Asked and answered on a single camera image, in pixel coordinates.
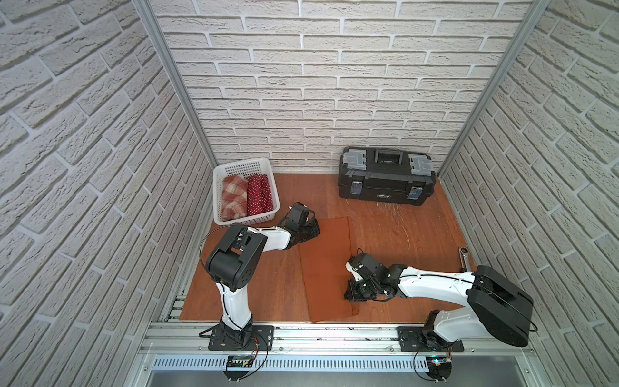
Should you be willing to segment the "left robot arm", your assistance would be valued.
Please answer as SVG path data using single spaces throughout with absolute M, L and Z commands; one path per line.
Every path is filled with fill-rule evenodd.
M 255 228 L 233 224 L 219 240 L 203 269 L 215 282 L 222 303 L 222 318 L 198 336 L 209 340 L 211 351 L 269 351 L 274 327 L 254 324 L 249 308 L 248 285 L 263 253 L 284 251 L 319 236 L 314 211 L 295 203 L 274 227 Z

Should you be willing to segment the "red plaid skirt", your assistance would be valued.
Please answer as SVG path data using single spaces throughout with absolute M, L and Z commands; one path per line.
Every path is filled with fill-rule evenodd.
M 222 181 L 223 221 L 245 218 L 248 215 L 248 181 L 241 176 L 225 177 Z

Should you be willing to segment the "white plastic basket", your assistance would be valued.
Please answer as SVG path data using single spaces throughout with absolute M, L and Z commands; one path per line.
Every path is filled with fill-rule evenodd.
M 221 217 L 222 210 L 222 181 L 225 177 L 229 176 L 241 176 L 247 181 L 252 175 L 267 175 L 269 177 L 269 184 L 272 190 L 272 200 L 274 209 L 264 214 L 258 214 L 254 216 L 246 216 L 245 218 L 236 219 L 232 221 L 223 221 Z M 277 193 L 277 187 L 275 184 L 272 167 L 268 159 L 255 158 L 244 161 L 237 161 L 229 164 L 219 165 L 214 169 L 213 178 L 213 216 L 214 222 L 220 226 L 229 226 L 234 223 L 241 223 L 243 225 L 253 225 L 257 223 L 268 222 L 274 219 L 277 211 L 280 210 L 280 201 Z

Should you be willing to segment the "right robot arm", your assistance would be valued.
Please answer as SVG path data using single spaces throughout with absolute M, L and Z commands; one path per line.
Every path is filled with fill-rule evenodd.
M 462 339 L 491 336 L 516 348 L 529 344 L 533 299 L 495 269 L 479 265 L 473 272 L 442 273 L 403 264 L 389 267 L 367 253 L 346 263 L 352 279 L 344 297 L 352 303 L 385 303 L 395 298 L 428 298 L 459 306 L 430 312 L 418 340 L 429 350 L 442 351 Z

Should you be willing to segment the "red polka dot skirt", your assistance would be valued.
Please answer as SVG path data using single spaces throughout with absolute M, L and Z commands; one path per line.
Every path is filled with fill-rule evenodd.
M 267 175 L 252 175 L 248 179 L 247 214 L 254 216 L 274 209 L 272 190 Z

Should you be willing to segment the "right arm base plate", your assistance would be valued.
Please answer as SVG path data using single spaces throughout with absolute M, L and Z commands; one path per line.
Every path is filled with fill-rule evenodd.
M 461 340 L 447 342 L 435 333 L 426 332 L 422 327 L 397 327 L 398 343 L 402 352 L 464 352 Z

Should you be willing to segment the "orange skirt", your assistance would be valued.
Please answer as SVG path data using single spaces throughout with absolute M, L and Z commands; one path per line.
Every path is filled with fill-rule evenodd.
M 345 299 L 352 275 L 346 263 L 356 252 L 351 219 L 320 219 L 320 234 L 299 246 L 311 322 L 348 320 L 359 306 Z

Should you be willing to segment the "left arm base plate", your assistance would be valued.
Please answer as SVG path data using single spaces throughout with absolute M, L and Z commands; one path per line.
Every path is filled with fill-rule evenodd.
M 253 325 L 241 331 L 223 323 L 214 326 L 208 348 L 210 351 L 270 351 L 274 337 L 274 326 Z

